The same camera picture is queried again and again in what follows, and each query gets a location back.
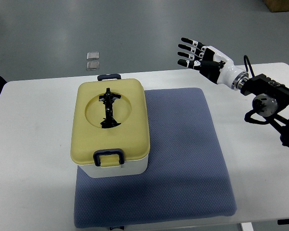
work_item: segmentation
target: blue seat cushion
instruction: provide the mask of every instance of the blue seat cushion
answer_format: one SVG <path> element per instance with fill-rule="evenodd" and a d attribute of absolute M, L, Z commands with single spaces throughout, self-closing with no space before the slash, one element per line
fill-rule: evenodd
<path fill-rule="evenodd" d="M 78 167 L 77 228 L 231 216 L 236 203 L 201 89 L 146 90 L 151 149 L 139 175 L 90 178 Z"/>

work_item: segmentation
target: robotic finger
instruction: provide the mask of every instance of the robotic finger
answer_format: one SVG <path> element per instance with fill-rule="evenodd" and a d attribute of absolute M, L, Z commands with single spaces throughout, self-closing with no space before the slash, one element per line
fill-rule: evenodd
<path fill-rule="evenodd" d="M 202 44 L 201 42 L 197 42 L 197 41 L 191 40 L 189 38 L 181 38 L 181 41 L 186 42 L 188 44 L 192 44 L 194 47 L 198 48 L 199 50 L 201 50 L 203 52 L 206 51 L 207 46 Z"/>
<path fill-rule="evenodd" d="M 187 51 L 190 51 L 191 53 L 195 54 L 196 56 L 196 59 L 202 59 L 203 58 L 203 55 L 204 55 L 204 52 L 197 49 L 196 47 L 190 47 L 190 46 L 186 46 L 186 45 L 183 45 L 183 44 L 179 44 L 178 45 L 179 48 L 181 49 L 184 49 L 184 50 L 187 50 Z"/>
<path fill-rule="evenodd" d="M 178 55 L 181 56 L 181 57 L 185 57 L 185 58 L 187 58 L 187 59 L 189 59 L 189 60 L 192 60 L 192 61 L 194 61 L 194 60 L 198 60 L 198 61 L 201 60 L 201 58 L 198 57 L 198 56 L 196 56 L 196 55 L 187 54 L 187 53 L 184 53 L 184 52 L 178 52 Z"/>

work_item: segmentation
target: small metal tile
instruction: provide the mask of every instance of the small metal tile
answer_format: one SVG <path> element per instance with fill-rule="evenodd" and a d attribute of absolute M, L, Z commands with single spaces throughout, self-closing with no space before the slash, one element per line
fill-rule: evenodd
<path fill-rule="evenodd" d="M 99 59 L 98 51 L 92 51 L 87 54 L 87 60 L 92 60 L 92 59 Z"/>
<path fill-rule="evenodd" d="M 87 71 L 100 69 L 100 61 L 92 61 L 87 63 Z"/>

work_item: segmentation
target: black plastic part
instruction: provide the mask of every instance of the black plastic part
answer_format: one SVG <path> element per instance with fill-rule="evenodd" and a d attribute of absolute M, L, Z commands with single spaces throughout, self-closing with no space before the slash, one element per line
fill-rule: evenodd
<path fill-rule="evenodd" d="M 109 229 L 110 229 L 110 230 L 114 230 L 114 229 L 117 229 L 117 230 L 124 230 L 124 226 L 110 227 Z"/>
<path fill-rule="evenodd" d="M 289 219 L 283 219 L 277 221 L 278 225 L 289 225 Z"/>
<path fill-rule="evenodd" d="M 121 79 L 121 75 L 119 74 L 110 74 L 110 75 L 100 75 L 97 77 L 98 81 L 106 80 L 106 79 Z"/>
<path fill-rule="evenodd" d="M 181 38 L 181 41 L 182 42 L 186 42 L 188 44 L 193 44 L 193 41 L 191 39 L 189 39 L 189 38 Z"/>
<path fill-rule="evenodd" d="M 105 150 L 99 150 L 96 151 L 93 154 L 93 160 L 96 166 L 101 166 L 101 160 L 100 160 L 100 156 L 102 155 L 113 155 L 113 154 L 117 154 L 119 156 L 119 163 L 121 165 L 124 164 L 124 153 L 122 149 L 105 149 Z"/>
<path fill-rule="evenodd" d="M 187 51 L 192 51 L 191 47 L 186 46 L 184 44 L 179 44 L 178 47 L 181 48 L 181 49 L 187 50 Z"/>
<path fill-rule="evenodd" d="M 196 49 L 195 50 L 195 55 L 197 55 L 198 57 L 200 57 L 200 54 L 203 53 L 203 51 Z"/>
<path fill-rule="evenodd" d="M 203 61 L 213 61 L 213 57 L 214 57 L 215 52 L 210 50 L 210 49 L 206 49 L 206 52 L 203 55 Z M 204 77 L 206 77 L 208 80 L 210 80 L 211 82 L 217 84 L 217 80 L 218 77 L 220 76 L 220 71 L 219 70 L 201 70 L 200 74 L 202 74 Z"/>
<path fill-rule="evenodd" d="M 260 120 L 251 118 L 251 116 L 255 113 L 256 113 L 256 110 L 254 110 L 254 109 L 250 110 L 249 112 L 247 112 L 245 114 L 244 120 L 248 123 L 251 123 L 251 124 L 261 124 L 261 125 L 269 124 L 269 122 L 267 120 L 266 121 L 260 121 Z"/>
<path fill-rule="evenodd" d="M 187 61 L 185 59 L 179 59 L 178 60 L 178 65 L 188 67 Z"/>
<path fill-rule="evenodd" d="M 205 76 L 211 82 L 217 84 L 217 80 L 220 76 L 220 69 L 223 68 L 224 62 L 214 62 L 214 61 L 200 61 L 203 69 L 200 70 L 200 74 Z"/>
<path fill-rule="evenodd" d="M 100 95 L 99 101 L 103 101 L 103 104 L 105 104 L 105 115 L 106 118 L 104 118 L 104 121 L 101 122 L 102 128 L 114 128 L 121 123 L 118 123 L 113 118 L 113 110 L 112 110 L 112 104 L 116 99 L 120 99 L 121 95 L 111 93 L 110 88 L 106 89 L 106 93 L 104 95 Z"/>
<path fill-rule="evenodd" d="M 215 61 L 198 61 L 200 63 L 199 66 L 194 66 L 195 61 L 190 61 L 188 64 L 188 68 L 192 68 L 194 70 L 200 71 L 200 70 L 208 70 L 210 72 L 219 71 L 221 68 L 223 68 L 224 63 L 222 62 L 215 62 Z"/>
<path fill-rule="evenodd" d="M 264 74 L 260 74 L 247 80 L 241 89 L 241 93 L 243 95 L 249 95 L 251 93 L 260 95 L 264 93 L 276 99 L 278 110 L 273 115 L 265 117 L 264 119 L 266 122 L 256 121 L 250 117 L 256 112 L 256 110 L 246 113 L 245 121 L 254 124 L 271 124 L 280 133 L 280 140 L 282 141 L 282 144 L 289 147 L 289 119 L 287 120 L 278 115 L 280 111 L 284 110 L 289 105 L 289 88 L 272 80 L 271 78 L 268 78 Z M 280 122 L 284 123 L 285 126 L 279 125 L 275 120 L 279 120 Z"/>
<path fill-rule="evenodd" d="M 189 58 L 189 55 L 184 53 L 184 52 L 178 52 L 179 56 L 185 57 L 185 58 Z"/>

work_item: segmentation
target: robotic hand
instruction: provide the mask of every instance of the robotic hand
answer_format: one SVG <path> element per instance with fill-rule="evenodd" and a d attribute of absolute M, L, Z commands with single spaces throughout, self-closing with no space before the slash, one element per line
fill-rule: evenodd
<path fill-rule="evenodd" d="M 179 48 L 189 53 L 178 52 L 179 56 L 189 60 L 180 59 L 179 65 L 198 70 L 200 74 L 215 84 L 225 84 L 233 90 L 240 90 L 243 95 L 255 94 L 253 109 L 245 114 L 245 121 L 253 124 L 271 124 L 279 133 L 284 146 L 289 147 L 289 119 L 278 113 L 289 105 L 289 88 L 280 84 L 264 74 L 254 75 L 248 57 L 244 56 L 246 71 L 234 65 L 233 61 L 212 46 L 203 45 L 200 42 L 182 38 L 182 42 L 192 46 L 179 44 Z M 259 114 L 265 121 L 251 118 L 253 114 Z M 276 120 L 285 124 L 281 126 Z"/>
<path fill-rule="evenodd" d="M 179 44 L 179 48 L 192 54 L 178 52 L 179 56 L 189 60 L 180 59 L 179 65 L 198 70 L 200 74 L 215 84 L 225 84 L 233 90 L 240 90 L 242 83 L 248 80 L 248 73 L 234 65 L 232 59 L 212 46 L 203 45 L 201 42 L 182 38 L 192 46 Z"/>

